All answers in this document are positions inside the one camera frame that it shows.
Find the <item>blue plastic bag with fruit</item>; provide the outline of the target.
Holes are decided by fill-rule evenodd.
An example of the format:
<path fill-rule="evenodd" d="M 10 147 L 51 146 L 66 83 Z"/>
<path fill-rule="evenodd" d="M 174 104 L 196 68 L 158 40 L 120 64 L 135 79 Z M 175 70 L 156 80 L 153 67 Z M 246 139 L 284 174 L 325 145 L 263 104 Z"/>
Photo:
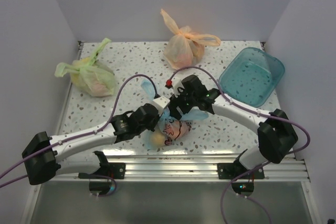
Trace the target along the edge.
<path fill-rule="evenodd" d="M 191 109 L 180 119 L 176 119 L 170 115 L 169 109 L 165 108 L 154 131 L 144 133 L 144 147 L 153 150 L 172 145 L 192 130 L 192 124 L 195 121 L 202 121 L 206 118 L 208 118 L 207 113 L 199 109 Z"/>

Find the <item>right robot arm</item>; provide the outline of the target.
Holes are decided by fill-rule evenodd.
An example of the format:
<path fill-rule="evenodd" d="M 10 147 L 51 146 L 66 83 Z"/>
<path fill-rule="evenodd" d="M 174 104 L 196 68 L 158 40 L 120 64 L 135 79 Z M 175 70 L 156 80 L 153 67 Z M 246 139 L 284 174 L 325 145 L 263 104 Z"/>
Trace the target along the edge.
<path fill-rule="evenodd" d="M 226 168 L 231 176 L 246 178 L 255 167 L 265 162 L 279 164 L 298 140 L 293 126 L 286 121 L 287 115 L 284 111 L 276 109 L 263 118 L 257 109 L 241 109 L 226 100 L 218 88 L 207 89 L 194 74 L 182 80 L 168 79 L 166 87 L 172 88 L 174 92 L 169 104 L 172 117 L 181 119 L 196 107 L 201 111 L 229 118 L 257 134 L 257 146 L 244 150 Z"/>

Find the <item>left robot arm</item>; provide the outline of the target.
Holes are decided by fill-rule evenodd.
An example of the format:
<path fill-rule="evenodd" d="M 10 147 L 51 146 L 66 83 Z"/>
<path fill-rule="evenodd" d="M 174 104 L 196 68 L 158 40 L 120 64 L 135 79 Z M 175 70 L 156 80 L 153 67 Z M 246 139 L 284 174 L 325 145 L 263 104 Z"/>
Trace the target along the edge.
<path fill-rule="evenodd" d="M 109 165 L 100 154 L 93 161 L 71 161 L 73 155 L 89 149 L 128 141 L 149 130 L 154 131 L 164 105 L 146 103 L 135 111 L 115 115 L 106 123 L 71 133 L 48 136 L 47 132 L 37 133 L 22 152 L 29 183 L 43 184 L 57 175 L 70 173 L 92 173 L 104 178 Z"/>

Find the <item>orange plastic bag with fruit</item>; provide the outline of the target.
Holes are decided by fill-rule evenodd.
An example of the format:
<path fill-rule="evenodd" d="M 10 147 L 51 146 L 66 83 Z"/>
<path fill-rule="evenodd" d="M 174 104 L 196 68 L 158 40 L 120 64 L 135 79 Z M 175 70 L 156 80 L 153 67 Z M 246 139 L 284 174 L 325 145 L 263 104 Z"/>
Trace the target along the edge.
<path fill-rule="evenodd" d="M 201 61 L 206 47 L 218 47 L 221 40 L 211 34 L 200 34 L 190 26 L 179 27 L 165 11 L 160 11 L 166 27 L 173 33 L 163 54 L 173 69 L 192 66 Z"/>

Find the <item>green plastic bag with fruit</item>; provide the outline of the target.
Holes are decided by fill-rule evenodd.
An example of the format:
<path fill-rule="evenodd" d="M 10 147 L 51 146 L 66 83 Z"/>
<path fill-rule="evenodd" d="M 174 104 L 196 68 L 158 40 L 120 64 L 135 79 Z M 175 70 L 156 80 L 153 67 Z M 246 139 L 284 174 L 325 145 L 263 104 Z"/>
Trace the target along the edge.
<path fill-rule="evenodd" d="M 115 77 L 112 69 L 98 60 L 99 55 L 111 40 L 105 38 L 91 53 L 91 56 L 75 60 L 72 64 L 61 62 L 55 70 L 55 77 L 70 75 L 71 83 L 92 97 L 107 97 L 114 94 Z"/>

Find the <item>teal transparent plastic basin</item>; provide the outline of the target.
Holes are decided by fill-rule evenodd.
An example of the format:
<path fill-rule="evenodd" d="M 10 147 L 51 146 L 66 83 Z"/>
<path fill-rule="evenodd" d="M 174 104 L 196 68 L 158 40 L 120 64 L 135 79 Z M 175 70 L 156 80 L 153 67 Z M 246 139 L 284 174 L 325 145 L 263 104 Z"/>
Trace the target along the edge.
<path fill-rule="evenodd" d="M 258 108 L 269 98 L 285 73 L 283 63 L 264 51 L 247 47 L 229 64 L 219 85 L 231 98 Z"/>

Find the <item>aluminium front rail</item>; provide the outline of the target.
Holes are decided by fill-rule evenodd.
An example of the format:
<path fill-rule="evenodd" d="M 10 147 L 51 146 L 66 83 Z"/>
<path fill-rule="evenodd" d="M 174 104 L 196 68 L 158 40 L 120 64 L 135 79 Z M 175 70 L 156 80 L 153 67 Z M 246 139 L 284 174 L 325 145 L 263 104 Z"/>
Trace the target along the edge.
<path fill-rule="evenodd" d="M 118 155 L 105 152 L 108 163 L 116 168 L 115 179 L 128 182 L 215 182 L 227 181 L 226 165 L 234 162 L 234 154 L 214 155 Z M 61 163 L 54 181 L 78 178 L 78 173 L 92 173 L 99 168 L 94 153 L 74 155 Z M 303 161 L 285 157 L 280 164 L 268 164 L 255 172 L 257 182 L 307 182 L 309 175 Z"/>

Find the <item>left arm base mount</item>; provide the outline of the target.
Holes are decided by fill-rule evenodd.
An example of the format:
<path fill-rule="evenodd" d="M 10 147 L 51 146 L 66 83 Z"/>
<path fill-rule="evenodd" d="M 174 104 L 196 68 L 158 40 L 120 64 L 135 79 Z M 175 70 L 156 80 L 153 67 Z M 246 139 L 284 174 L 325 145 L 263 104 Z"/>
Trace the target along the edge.
<path fill-rule="evenodd" d="M 79 173 L 79 179 L 124 179 L 126 164 L 110 163 L 102 151 L 94 151 L 95 156 L 99 160 L 99 168 L 93 173 Z"/>

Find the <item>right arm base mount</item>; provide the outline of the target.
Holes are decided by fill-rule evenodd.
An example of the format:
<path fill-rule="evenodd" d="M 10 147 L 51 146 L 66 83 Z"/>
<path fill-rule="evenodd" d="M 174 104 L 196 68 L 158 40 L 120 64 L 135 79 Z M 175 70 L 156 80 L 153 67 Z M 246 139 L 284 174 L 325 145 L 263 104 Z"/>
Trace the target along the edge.
<path fill-rule="evenodd" d="M 232 163 L 218 163 L 217 164 L 217 173 L 219 179 L 229 179 L 232 180 L 236 178 L 237 176 L 245 173 L 248 171 L 240 162 L 240 157 L 247 151 L 244 150 L 241 154 L 238 155 L 238 157 L 232 162 Z M 241 179 L 264 179 L 265 174 L 264 170 L 261 168 L 261 170 L 256 170 L 254 172 L 250 172 L 249 174 L 241 177 Z"/>

